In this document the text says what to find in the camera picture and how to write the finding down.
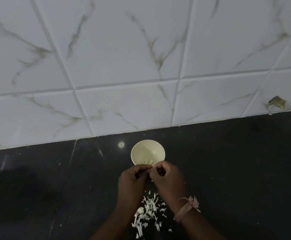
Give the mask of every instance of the finger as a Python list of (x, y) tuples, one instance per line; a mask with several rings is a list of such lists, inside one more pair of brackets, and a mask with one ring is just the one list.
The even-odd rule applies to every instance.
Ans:
[(140, 182), (141, 184), (144, 184), (147, 180), (147, 177), (148, 177), (149, 173), (148, 171), (144, 171), (141, 175), (140, 175), (140, 178), (138, 179), (138, 182)]
[(152, 168), (152, 165), (139, 164), (139, 165), (134, 165), (131, 168), (127, 169), (127, 172), (131, 173), (132, 175), (135, 175), (136, 173), (143, 172), (151, 168)]
[(154, 183), (158, 182), (160, 180), (161, 176), (159, 175), (156, 168), (153, 168), (151, 172), (149, 173), (150, 178), (153, 180)]
[(171, 170), (171, 167), (172, 167), (172, 166), (173, 166), (173, 165), (172, 165), (171, 163), (167, 162), (167, 161), (160, 161), (160, 162), (156, 163), (156, 164), (153, 166), (153, 168), (156, 168), (157, 170), (158, 170), (159, 168), (163, 168), (164, 171), (167, 173), (167, 172), (169, 172), (169, 171)]

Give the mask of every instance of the right hand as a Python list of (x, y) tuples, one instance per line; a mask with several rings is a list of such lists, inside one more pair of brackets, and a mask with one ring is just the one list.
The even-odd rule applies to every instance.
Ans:
[[(161, 168), (165, 171), (164, 176), (160, 176), (158, 173), (158, 169)], [(153, 166), (149, 175), (156, 185), (161, 198), (167, 203), (172, 212), (177, 214), (186, 203), (184, 200), (180, 200), (178, 203), (178, 200), (182, 197), (188, 197), (185, 182), (178, 167), (167, 161), (160, 161)]]

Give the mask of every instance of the white bowl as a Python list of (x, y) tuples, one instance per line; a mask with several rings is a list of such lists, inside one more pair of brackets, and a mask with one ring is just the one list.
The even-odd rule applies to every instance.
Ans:
[(139, 141), (131, 150), (131, 160), (134, 165), (156, 163), (165, 159), (163, 146), (155, 140)]

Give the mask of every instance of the garlic skin pile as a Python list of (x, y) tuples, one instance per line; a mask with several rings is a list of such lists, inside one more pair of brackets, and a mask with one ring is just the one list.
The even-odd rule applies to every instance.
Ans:
[(146, 228), (148, 226), (148, 221), (150, 219), (155, 219), (155, 223), (154, 225), (156, 226), (157, 231), (160, 231), (160, 227), (162, 226), (162, 222), (157, 222), (158, 218), (156, 216), (157, 213), (161, 213), (162, 216), (166, 217), (166, 215), (164, 215), (164, 212), (166, 211), (166, 208), (159, 208), (160, 206), (163, 207), (166, 204), (164, 202), (162, 202), (161, 204), (157, 203), (158, 202), (158, 193), (154, 193), (153, 198), (149, 199), (149, 197), (147, 197), (147, 199), (145, 197), (143, 197), (142, 203), (144, 204), (144, 207), (140, 207), (136, 213), (134, 214), (134, 222), (132, 223), (132, 227), (137, 228), (138, 233), (136, 234), (136, 239), (138, 239), (139, 237), (143, 236), (143, 232), (142, 229)]

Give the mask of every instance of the hand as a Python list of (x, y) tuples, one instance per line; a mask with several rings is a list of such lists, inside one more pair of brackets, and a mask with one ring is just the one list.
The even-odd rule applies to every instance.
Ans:
[(135, 165), (122, 172), (119, 178), (117, 209), (132, 218), (139, 208), (151, 165)]
[[(158, 169), (163, 168), (165, 171), (164, 176), (160, 176)], [(188, 197), (185, 182), (182, 173), (178, 167), (168, 163), (167, 161), (160, 161), (153, 166), (150, 172), (150, 178), (158, 189), (158, 193), (165, 203), (169, 206), (174, 214), (186, 203), (178, 200), (182, 197)]]

